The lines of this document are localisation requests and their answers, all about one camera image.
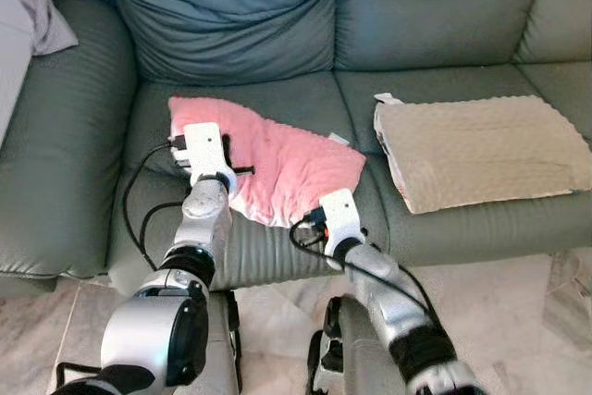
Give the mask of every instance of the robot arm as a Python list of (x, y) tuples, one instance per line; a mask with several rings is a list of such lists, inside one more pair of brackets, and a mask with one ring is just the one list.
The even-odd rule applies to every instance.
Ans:
[(185, 127), (174, 153), (191, 169), (191, 193), (162, 265), (111, 316), (102, 371), (57, 395), (160, 395), (189, 385), (205, 366), (208, 289), (232, 224), (228, 197), (237, 178), (224, 156), (217, 124)]
[[(471, 369), (457, 360), (450, 338), (437, 318), (419, 305), (422, 297), (414, 283), (401, 273), (391, 257), (365, 242), (351, 192), (330, 193), (320, 204), (305, 219), (326, 230), (325, 255), (335, 258), (328, 263), (337, 269), (350, 265), (345, 274), (354, 286), (355, 298), (366, 308), (376, 335), (399, 367), (408, 393), (484, 393)], [(355, 267), (368, 273), (362, 274)], [(394, 284), (406, 294), (373, 277)]]

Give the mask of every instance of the pink fleece blanket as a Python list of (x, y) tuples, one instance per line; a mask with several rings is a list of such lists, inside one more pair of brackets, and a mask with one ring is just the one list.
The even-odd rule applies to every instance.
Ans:
[(267, 226), (290, 227), (339, 189), (355, 190), (362, 154), (310, 131), (279, 124), (244, 106), (207, 97), (172, 97), (171, 136), (192, 123), (215, 122), (230, 136), (234, 167), (255, 167), (239, 177), (230, 207)]

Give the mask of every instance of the sofa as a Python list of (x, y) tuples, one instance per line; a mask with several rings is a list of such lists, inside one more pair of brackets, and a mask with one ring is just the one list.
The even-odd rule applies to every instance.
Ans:
[[(355, 191), (369, 238), (404, 265), (590, 246), (590, 192), (412, 215), (373, 130), (375, 93), (409, 103), (536, 94), (592, 143), (592, 0), (54, 0), (80, 45), (31, 62), (0, 151), (0, 292), (107, 274), (132, 293), (150, 268), (122, 192), (169, 133), (171, 95), (211, 96), (366, 156)], [(434, 141), (443, 144), (445, 141)], [(159, 153), (130, 195), (140, 229), (187, 178)], [(158, 263), (180, 211), (151, 219)], [(330, 273), (284, 228), (233, 214), (214, 289)]]

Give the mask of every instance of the beige cushion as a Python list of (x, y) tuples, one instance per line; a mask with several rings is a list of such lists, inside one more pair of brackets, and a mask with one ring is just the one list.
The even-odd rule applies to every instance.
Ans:
[(376, 106), (375, 130), (412, 213), (592, 189), (592, 154), (536, 96)]

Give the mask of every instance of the pillow tag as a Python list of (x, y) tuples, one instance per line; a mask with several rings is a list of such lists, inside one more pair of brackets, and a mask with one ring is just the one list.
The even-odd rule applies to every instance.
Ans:
[(350, 145), (350, 142), (347, 139), (342, 138), (341, 136), (339, 136), (336, 133), (329, 134), (328, 138), (332, 141), (342, 143), (343, 145), (346, 145), (346, 146)]
[(397, 99), (396, 97), (392, 97), (391, 93), (378, 93), (378, 94), (375, 94), (374, 97), (378, 102), (382, 102), (383, 104), (405, 105), (405, 103), (401, 99)]

